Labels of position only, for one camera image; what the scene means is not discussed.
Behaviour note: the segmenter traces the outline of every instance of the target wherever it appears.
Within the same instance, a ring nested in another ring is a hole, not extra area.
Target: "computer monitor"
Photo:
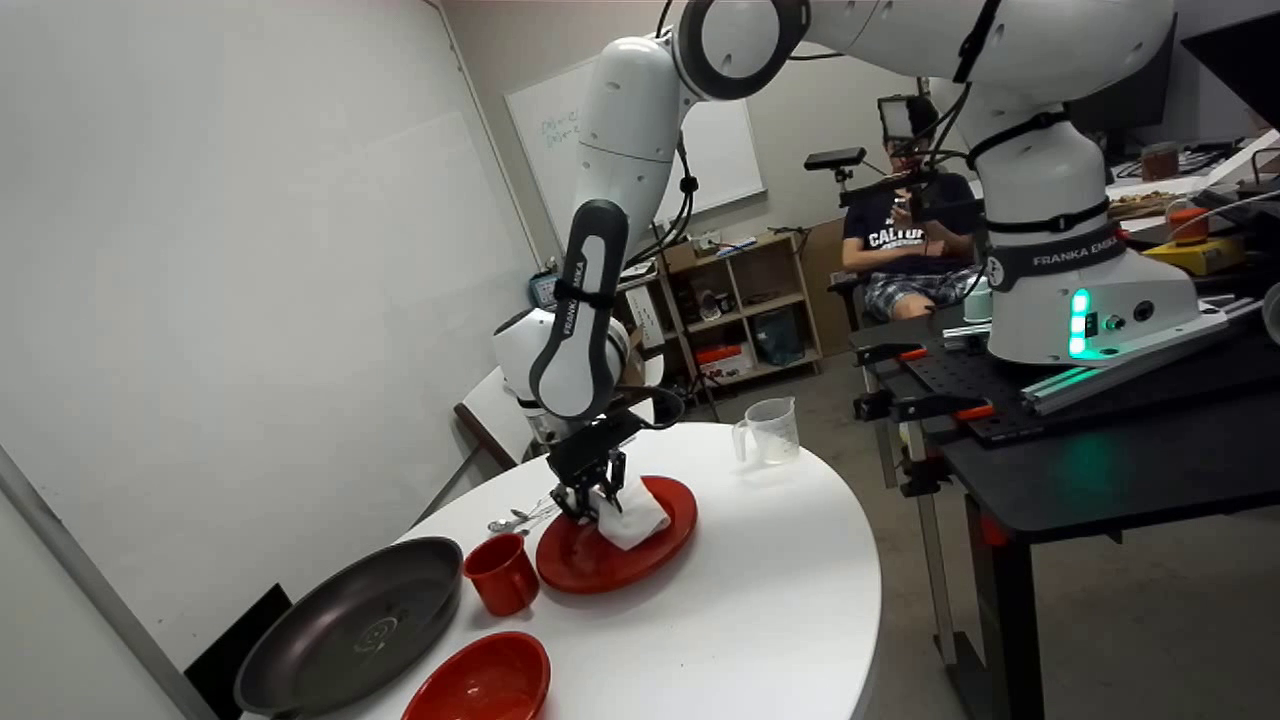
[[[1124,140],[1132,131],[1163,122],[1168,75],[1173,75],[1173,38],[1178,27],[1168,27],[1163,43],[1140,73],[1067,103],[1071,123],[1083,136],[1102,136],[1108,145],[1113,163],[1124,161]]]
[[[1254,114],[1280,130],[1280,13],[1190,38],[1183,50]]]

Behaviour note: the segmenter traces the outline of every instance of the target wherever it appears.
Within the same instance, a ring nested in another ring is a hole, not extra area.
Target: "desk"
[[[888,366],[875,377],[902,396],[921,393]],[[969,636],[958,636],[949,676],[966,711],[982,720],[1045,715],[1034,546],[1278,503],[1278,423],[1280,388],[1007,447],[924,423],[969,496],[984,662]]]
[[[879,632],[879,559],[863,508],[814,454],[742,470],[734,423],[642,434],[630,465],[675,475],[699,499],[694,546],[657,576],[612,598],[545,588],[530,616],[486,616],[471,588],[450,636],[394,690],[339,711],[399,720],[414,694],[477,636],[512,627],[552,656],[548,720],[849,720]],[[487,521],[538,508],[545,462],[452,499],[407,537],[471,548]]]

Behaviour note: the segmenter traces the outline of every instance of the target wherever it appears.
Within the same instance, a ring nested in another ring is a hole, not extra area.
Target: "gray plate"
[[[242,663],[236,698],[264,715],[352,703],[446,636],[457,598],[460,548],[446,537],[363,556],[268,627]]]

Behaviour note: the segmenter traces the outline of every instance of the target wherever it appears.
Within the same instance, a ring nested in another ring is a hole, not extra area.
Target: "floor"
[[[803,447],[862,496],[885,564],[885,624],[863,698],[873,720],[961,720],[933,654],[917,503],[885,489],[875,443],[849,415],[852,357],[718,401],[736,421],[760,396],[795,396]],[[966,496],[941,493],[949,593],[975,632]],[[1035,548],[1042,663],[1051,720],[1278,720],[1280,511],[1239,511]]]

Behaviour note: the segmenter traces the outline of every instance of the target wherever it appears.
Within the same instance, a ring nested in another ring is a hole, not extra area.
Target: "red bowl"
[[[548,647],[492,632],[452,654],[414,698],[403,720],[538,720],[552,684]]]

